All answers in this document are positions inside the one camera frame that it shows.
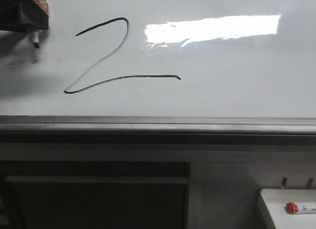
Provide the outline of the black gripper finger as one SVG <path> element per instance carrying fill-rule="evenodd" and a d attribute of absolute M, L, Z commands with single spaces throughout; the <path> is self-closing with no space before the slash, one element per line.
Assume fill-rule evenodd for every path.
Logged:
<path fill-rule="evenodd" d="M 47 30 L 49 27 L 49 6 L 46 0 L 24 0 L 21 3 L 21 18 L 27 27 Z"/>

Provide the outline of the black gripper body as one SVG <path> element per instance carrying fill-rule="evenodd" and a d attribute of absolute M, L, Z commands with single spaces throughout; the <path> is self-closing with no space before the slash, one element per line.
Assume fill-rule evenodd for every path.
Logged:
<path fill-rule="evenodd" d="M 21 18 L 21 3 L 24 0 L 0 0 L 0 29 L 10 32 L 26 32 Z"/>

